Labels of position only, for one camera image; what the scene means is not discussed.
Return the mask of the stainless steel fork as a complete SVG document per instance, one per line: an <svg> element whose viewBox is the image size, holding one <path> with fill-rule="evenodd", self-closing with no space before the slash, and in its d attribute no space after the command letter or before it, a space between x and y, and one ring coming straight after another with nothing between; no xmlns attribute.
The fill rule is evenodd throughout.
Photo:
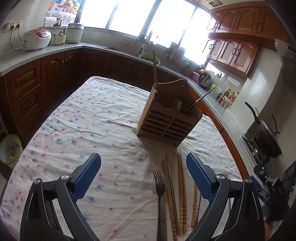
<svg viewBox="0 0 296 241"><path fill-rule="evenodd" d="M166 225L165 225L165 205L163 195L166 187L165 182L160 173L154 172L154 179L156 182L156 193L158 195L158 227L157 227L157 240L166 240Z"/></svg>

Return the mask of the brown wooden chopstick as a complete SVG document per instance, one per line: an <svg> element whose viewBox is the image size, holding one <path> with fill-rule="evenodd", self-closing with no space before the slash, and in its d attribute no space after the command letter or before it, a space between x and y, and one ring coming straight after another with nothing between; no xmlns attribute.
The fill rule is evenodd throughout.
<svg viewBox="0 0 296 241"><path fill-rule="evenodd" d="M176 209L176 202L175 202L175 195L174 195L174 187L171 180L170 168L168 163L168 154L165 154L165 172L166 177L168 180L168 202L169 202L169 210L171 216L171 228L173 232L173 240L178 240L178 216L177 216L177 209Z"/></svg>

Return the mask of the grey kitchen countertop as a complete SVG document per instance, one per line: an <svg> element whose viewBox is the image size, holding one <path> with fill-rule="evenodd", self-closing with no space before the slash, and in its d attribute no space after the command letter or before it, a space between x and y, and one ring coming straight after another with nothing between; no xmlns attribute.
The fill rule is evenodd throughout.
<svg viewBox="0 0 296 241"><path fill-rule="evenodd" d="M32 84L33 86L38 85L41 79L45 78L48 71L42 70L42 65L44 65L44 68L48 66L55 69L56 76L62 74L66 80L71 80L73 77L74 84L76 84L72 84L76 86L73 87L73 90L76 90L92 76L112 78L147 91L152 88L152 80L147 80L144 85L144 82L139 77L136 77L136 71L139 69L139 71L143 70L151 75L152 78L153 67L151 62L109 48L103 48L96 44L64 44L49 46L36 51L15 52L1 60L1 78L3 77L6 81L5 84L10 83L8 74L11 74L11 76L14 74L16 78L20 76L21 81L24 82L24 85L20 88L21 91L16 88L15 94L11 94L12 97L9 97L9 101L15 102L15 100L19 99L23 89L27 90L29 85ZM194 97L204 94L205 91L198 87L197 83L189 77L184 77L180 73L175 73L163 66L157 66L157 69L158 80L161 83L171 82L179 78L186 79L193 88L193 92L196 93L193 94ZM13 78L11 77L10 80L12 81L12 87L15 88ZM247 145L245 146L239 137L243 136L243 133L229 116L229 112L222 108L210 94L202 101L204 104L197 104L197 106L201 108L200 110L204 114L213 118L212 121L217 129L222 132L223 137L228 136L226 139L231 139L233 144L230 144L230 149L234 149L232 146L235 146L236 151L231 151L231 154L234 153L234 157L239 155L244 162L251 162L252 156L248 153Z"/></svg>

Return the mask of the short bamboo chopstick right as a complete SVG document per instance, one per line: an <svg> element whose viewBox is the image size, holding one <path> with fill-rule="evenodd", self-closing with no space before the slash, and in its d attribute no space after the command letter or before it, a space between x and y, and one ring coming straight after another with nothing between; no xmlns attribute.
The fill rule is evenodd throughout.
<svg viewBox="0 0 296 241"><path fill-rule="evenodd" d="M193 198L193 211L192 211L192 219L191 219L191 227L194 227L196 222L196 214L197 214L197 198L198 198L198 189L197 185L194 185L194 198Z"/></svg>

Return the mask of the white floral tablecloth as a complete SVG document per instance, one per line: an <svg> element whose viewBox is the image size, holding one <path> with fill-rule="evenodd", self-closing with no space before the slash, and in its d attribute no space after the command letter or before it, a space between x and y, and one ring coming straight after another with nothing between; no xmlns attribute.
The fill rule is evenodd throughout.
<svg viewBox="0 0 296 241"><path fill-rule="evenodd" d="M195 152L214 172L232 180L241 175L213 121L203 116L175 147L137 136L149 92L115 80L92 77L45 120L18 160L6 186L1 221L20 237L25 200L36 178L58 179L92 153L102 165L77 202L100 240L156 240L158 196L153 174L168 161L178 190L177 155Z"/></svg>

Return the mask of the light bamboo chopstick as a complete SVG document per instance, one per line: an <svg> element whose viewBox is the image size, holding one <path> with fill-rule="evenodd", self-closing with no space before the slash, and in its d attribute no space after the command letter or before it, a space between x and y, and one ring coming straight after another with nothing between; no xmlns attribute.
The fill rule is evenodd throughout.
<svg viewBox="0 0 296 241"><path fill-rule="evenodd" d="M185 172L182 161L182 156L179 154L180 159L180 170L181 170L181 179L182 179L182 197L183 197L183 233L187 232L187 197L186 197L186 182L185 182Z"/></svg>
<svg viewBox="0 0 296 241"><path fill-rule="evenodd" d="M183 199L183 181L182 181L182 170L181 170L181 159L180 154L177 152L178 161L178 182L179 182L179 234L183 233L183 222L184 222L184 199Z"/></svg>

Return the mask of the black wok with lid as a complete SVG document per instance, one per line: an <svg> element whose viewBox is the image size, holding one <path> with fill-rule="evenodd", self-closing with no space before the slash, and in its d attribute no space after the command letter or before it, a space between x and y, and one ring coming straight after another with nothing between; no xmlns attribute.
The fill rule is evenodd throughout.
<svg viewBox="0 0 296 241"><path fill-rule="evenodd" d="M257 135L256 138L261 145L262 151L269 156L270 158L277 158L282 155L280 144L278 143L277 134L280 134L278 131L277 123L273 115L275 130L272 131L269 126L256 114L254 108L248 103L245 102L245 105L251 110L254 121L257 124Z"/></svg>

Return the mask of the gas stove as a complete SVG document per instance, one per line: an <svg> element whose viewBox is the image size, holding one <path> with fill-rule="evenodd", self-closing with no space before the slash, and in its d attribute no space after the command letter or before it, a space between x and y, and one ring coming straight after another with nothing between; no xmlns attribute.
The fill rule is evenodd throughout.
<svg viewBox="0 0 296 241"><path fill-rule="evenodd" d="M270 161L270 157L263 151L256 137L250 140L244 135L240 135L239 138L256 165L264 167Z"/></svg>

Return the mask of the wooden utensil holder box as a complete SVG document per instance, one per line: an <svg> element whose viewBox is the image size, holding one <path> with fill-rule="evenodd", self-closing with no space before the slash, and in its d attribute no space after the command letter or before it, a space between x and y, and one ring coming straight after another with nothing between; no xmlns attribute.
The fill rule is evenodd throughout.
<svg viewBox="0 0 296 241"><path fill-rule="evenodd" d="M186 80L154 84L137 125L146 136L176 147L202 118Z"/></svg>

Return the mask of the green trash bin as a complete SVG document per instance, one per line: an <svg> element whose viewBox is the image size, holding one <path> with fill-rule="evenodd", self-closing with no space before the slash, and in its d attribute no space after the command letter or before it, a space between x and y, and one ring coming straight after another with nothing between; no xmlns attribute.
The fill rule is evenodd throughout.
<svg viewBox="0 0 296 241"><path fill-rule="evenodd" d="M12 170L15 168L22 152L22 143L17 135L8 135L1 141L1 162Z"/></svg>

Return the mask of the condiment bottles group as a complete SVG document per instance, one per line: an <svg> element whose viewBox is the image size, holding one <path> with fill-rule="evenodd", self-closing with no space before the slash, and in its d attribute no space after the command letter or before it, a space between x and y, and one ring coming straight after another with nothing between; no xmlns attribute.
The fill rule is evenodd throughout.
<svg viewBox="0 0 296 241"><path fill-rule="evenodd" d="M233 102L236 100L239 92L232 91L229 87L225 90L223 94L219 95L217 102L222 106L222 108L229 108Z"/></svg>

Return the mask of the green apple shaped object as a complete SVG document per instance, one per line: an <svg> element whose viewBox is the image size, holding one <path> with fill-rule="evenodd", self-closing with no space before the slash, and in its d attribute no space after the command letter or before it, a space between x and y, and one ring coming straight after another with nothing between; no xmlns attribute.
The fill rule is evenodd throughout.
<svg viewBox="0 0 296 241"><path fill-rule="evenodd" d="M217 88L217 85L216 84L213 84L210 88L210 92L213 93L215 91L215 89Z"/></svg>

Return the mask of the steel electric kettle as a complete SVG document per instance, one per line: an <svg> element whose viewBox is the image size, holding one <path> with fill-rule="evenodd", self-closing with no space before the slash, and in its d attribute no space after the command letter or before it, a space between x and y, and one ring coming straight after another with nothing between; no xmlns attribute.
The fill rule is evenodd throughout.
<svg viewBox="0 0 296 241"><path fill-rule="evenodd" d="M199 76L198 85L203 89L207 89L210 81L211 81L211 75L206 72L202 72Z"/></svg>

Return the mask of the lower wooden base cabinets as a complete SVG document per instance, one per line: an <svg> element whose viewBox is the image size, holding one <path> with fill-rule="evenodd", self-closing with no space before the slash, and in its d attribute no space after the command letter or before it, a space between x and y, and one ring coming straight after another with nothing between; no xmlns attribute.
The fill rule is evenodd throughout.
<svg viewBox="0 0 296 241"><path fill-rule="evenodd" d="M42 70L48 71L45 78L41 79L42 82L40 81L38 85L35 84L35 87L33 84L29 85L27 90L23 89L19 99L15 102L9 101L12 97L11 94L15 94L16 88L21 91L20 88L24 82L21 81L20 76L16 78L14 74L12 76L8 74L8 77L14 77L16 86L13 88L10 78L8 84L5 84L6 81L3 77L1 78L1 114L8 124L9 132L17 134L23 145L30 141L45 119L75 91L73 87L76 87L73 86L76 84L74 84L74 78L71 75L71 80L66 80L62 74L56 76L55 69L48 66L44 68L44 65L42 67ZM138 69L136 77L139 77L144 85L147 80L152 80L153 85L154 70L151 78L151 75Z"/></svg>

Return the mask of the dish drying rack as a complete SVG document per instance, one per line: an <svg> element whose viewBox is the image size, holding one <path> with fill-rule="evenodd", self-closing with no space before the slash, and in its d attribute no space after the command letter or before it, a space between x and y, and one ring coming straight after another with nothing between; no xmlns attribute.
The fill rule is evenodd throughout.
<svg viewBox="0 0 296 241"><path fill-rule="evenodd" d="M185 48L180 47L175 42L171 42L168 54L165 58L165 65L178 72L186 74L192 68L192 61L184 56Z"/></svg>

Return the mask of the tall wooden chopstick in holder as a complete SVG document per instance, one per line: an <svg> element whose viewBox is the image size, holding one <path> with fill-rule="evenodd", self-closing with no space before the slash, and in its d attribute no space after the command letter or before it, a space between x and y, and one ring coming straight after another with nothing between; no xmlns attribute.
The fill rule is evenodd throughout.
<svg viewBox="0 0 296 241"><path fill-rule="evenodd" d="M157 76L157 66L156 66L156 56L155 56L155 51L152 49L152 60L153 60L153 65L154 65L154 87L155 90L158 91L158 76Z"/></svg>

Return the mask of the green colander bowl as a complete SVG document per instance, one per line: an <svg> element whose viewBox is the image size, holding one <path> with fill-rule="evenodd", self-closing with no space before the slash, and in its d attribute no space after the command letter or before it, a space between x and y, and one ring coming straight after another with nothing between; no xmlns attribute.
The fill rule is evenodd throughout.
<svg viewBox="0 0 296 241"><path fill-rule="evenodd" d="M144 59L144 60L147 60L147 61L150 61L150 62L153 62L154 59L155 59L156 65L160 65L161 64L159 58L156 57L156 56L153 57L153 54L150 54L150 53L141 53L139 57L141 59Z"/></svg>

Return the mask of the steel range hood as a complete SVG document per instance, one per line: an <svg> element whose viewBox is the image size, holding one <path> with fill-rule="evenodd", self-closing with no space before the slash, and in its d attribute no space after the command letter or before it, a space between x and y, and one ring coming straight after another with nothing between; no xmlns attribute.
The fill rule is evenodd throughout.
<svg viewBox="0 0 296 241"><path fill-rule="evenodd" d="M275 47L280 56L285 84L295 92L296 90L296 48L279 39L275 40Z"/></svg>

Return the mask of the small white pot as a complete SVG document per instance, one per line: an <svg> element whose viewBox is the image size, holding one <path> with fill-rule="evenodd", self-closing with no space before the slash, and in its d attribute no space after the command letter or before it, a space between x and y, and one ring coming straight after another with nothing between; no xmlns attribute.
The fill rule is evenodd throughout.
<svg viewBox="0 0 296 241"><path fill-rule="evenodd" d="M65 43L66 35L59 33L54 34L51 39L51 45L60 46Z"/></svg>

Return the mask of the large white cooker pot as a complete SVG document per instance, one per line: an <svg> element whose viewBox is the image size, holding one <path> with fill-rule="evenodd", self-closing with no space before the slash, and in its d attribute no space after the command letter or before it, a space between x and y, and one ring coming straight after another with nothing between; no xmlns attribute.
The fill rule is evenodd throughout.
<svg viewBox="0 0 296 241"><path fill-rule="evenodd" d="M79 23L70 23L66 29L65 43L77 44L81 41L84 31L84 25Z"/></svg>

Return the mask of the white pink rice cooker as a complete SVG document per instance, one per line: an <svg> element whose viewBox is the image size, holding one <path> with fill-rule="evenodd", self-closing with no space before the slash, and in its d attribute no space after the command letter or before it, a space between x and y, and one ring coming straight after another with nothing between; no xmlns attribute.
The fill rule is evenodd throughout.
<svg viewBox="0 0 296 241"><path fill-rule="evenodd" d="M51 32L46 29L33 29L23 34L22 49L25 51L43 49L51 40Z"/></svg>

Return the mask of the chrome sink faucet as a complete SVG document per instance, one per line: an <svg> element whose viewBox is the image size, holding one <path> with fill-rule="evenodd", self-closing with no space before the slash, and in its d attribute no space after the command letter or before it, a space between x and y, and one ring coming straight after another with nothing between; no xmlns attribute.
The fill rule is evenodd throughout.
<svg viewBox="0 0 296 241"><path fill-rule="evenodd" d="M138 53L138 56L140 56L140 54L142 53L144 47L147 44L148 36L147 36L146 33L139 33L136 39L139 40L139 41L142 41L142 46L141 46L140 51Z"/></svg>

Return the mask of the colourful fruit poster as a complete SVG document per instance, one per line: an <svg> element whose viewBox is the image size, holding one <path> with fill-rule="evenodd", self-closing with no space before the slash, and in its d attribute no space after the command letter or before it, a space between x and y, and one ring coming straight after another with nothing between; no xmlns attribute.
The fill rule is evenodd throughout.
<svg viewBox="0 0 296 241"><path fill-rule="evenodd" d="M51 1L46 16L61 19L62 25L68 25L69 23L74 23L79 9L83 4L84 0Z"/></svg>

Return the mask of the upper wooden wall cabinets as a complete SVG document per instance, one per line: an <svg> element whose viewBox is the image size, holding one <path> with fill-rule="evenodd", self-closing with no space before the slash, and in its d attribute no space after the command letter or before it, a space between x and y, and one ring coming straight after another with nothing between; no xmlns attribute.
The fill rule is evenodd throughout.
<svg viewBox="0 0 296 241"><path fill-rule="evenodd" d="M276 13L263 1L245 1L210 10L206 56L250 75L261 48L275 50L275 41L291 43Z"/></svg>

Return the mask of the wall power socket strip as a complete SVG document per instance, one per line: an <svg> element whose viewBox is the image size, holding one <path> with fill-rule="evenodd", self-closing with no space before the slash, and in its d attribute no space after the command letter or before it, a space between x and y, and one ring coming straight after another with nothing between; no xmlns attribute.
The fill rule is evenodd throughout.
<svg viewBox="0 0 296 241"><path fill-rule="evenodd" d="M11 30L17 30L20 29L22 27L23 21L17 21L17 22L12 22L12 23L6 23L4 25L4 30L3 32L8 32Z"/></svg>

